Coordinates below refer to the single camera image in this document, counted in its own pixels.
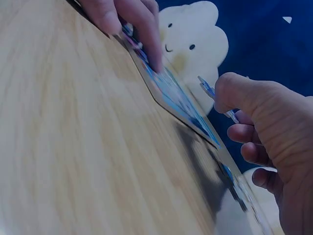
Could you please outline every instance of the dark blue fabric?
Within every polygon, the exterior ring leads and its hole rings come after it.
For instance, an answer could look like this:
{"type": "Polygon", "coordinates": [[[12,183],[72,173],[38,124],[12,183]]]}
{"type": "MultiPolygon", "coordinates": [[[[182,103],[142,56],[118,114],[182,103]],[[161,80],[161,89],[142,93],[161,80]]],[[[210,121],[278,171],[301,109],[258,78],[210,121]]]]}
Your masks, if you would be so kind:
{"type": "MultiPolygon", "coordinates": [[[[157,0],[160,10],[194,0],[157,0]]],[[[229,51],[219,73],[233,71],[254,80],[273,80],[305,96],[313,95],[313,1],[212,0],[217,26],[227,35],[229,51]],[[291,24],[282,17],[291,16],[291,24]]],[[[210,121],[241,172],[253,167],[240,154],[240,144],[226,135],[232,121],[214,110],[210,121]]]]}

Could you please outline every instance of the light wooden table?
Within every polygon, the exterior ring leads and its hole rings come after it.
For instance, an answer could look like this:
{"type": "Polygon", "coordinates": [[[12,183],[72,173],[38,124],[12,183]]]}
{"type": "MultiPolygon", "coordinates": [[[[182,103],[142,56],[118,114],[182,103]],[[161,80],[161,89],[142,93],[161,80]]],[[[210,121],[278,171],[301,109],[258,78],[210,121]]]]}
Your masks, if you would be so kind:
{"type": "Polygon", "coordinates": [[[218,234],[214,153],[65,0],[0,1],[0,235],[218,234]]]}

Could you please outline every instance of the finger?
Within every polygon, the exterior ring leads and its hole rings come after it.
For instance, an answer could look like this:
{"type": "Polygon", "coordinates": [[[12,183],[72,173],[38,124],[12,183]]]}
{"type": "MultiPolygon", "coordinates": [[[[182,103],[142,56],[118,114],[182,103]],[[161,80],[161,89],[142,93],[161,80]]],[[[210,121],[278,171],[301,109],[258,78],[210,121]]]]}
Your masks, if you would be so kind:
{"type": "Polygon", "coordinates": [[[117,0],[115,7],[118,14],[138,30],[152,69],[161,72],[161,40],[154,15],[139,0],[117,0]]]}
{"type": "Polygon", "coordinates": [[[241,109],[253,120],[253,114],[260,114],[273,102],[283,102],[296,93],[271,81],[253,81],[229,72],[222,75],[215,85],[215,109],[225,113],[241,109]]]}
{"type": "Polygon", "coordinates": [[[245,114],[242,110],[237,111],[235,116],[240,124],[254,125],[251,118],[247,114],[245,114]]]}
{"type": "MultiPolygon", "coordinates": [[[[158,26],[158,13],[159,13],[159,7],[158,7],[158,3],[154,0],[141,0],[141,2],[148,8],[148,10],[153,14],[154,18],[155,18],[155,23],[156,23],[156,27],[159,28],[158,26]]],[[[133,37],[139,41],[139,34],[138,34],[138,30],[136,28],[134,28],[134,33],[133,33],[133,37]]]]}
{"type": "Polygon", "coordinates": [[[246,124],[234,124],[227,130],[227,135],[232,141],[239,143],[253,142],[261,144],[258,133],[254,126],[246,124]]]}
{"type": "Polygon", "coordinates": [[[141,2],[148,8],[148,10],[153,14],[158,28],[158,13],[159,7],[158,3],[155,0],[141,0],[141,2]]]}
{"type": "Polygon", "coordinates": [[[118,19],[113,0],[80,0],[82,7],[95,23],[107,34],[118,34],[122,25],[118,19]]]}
{"type": "Polygon", "coordinates": [[[278,174],[274,171],[268,171],[259,168],[254,171],[252,181],[256,186],[267,189],[270,193],[275,191],[275,181],[278,181],[278,174]]]}
{"type": "Polygon", "coordinates": [[[243,158],[253,164],[274,167],[273,162],[269,159],[265,148],[252,142],[245,143],[241,146],[241,155],[243,158]]]}

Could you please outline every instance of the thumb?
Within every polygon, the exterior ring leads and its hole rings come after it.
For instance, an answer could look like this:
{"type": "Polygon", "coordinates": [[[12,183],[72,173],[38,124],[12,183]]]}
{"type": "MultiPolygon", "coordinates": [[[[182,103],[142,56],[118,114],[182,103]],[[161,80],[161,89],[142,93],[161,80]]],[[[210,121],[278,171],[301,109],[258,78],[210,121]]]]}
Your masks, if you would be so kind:
{"type": "Polygon", "coordinates": [[[82,7],[95,23],[107,34],[118,34],[122,25],[118,19],[113,0],[80,0],[82,7]]]}
{"type": "Polygon", "coordinates": [[[215,109],[226,113],[232,109],[241,109],[252,120],[277,103],[291,101],[296,106],[303,96],[283,85],[272,81],[254,81],[233,72],[223,74],[215,85],[215,109]]]}

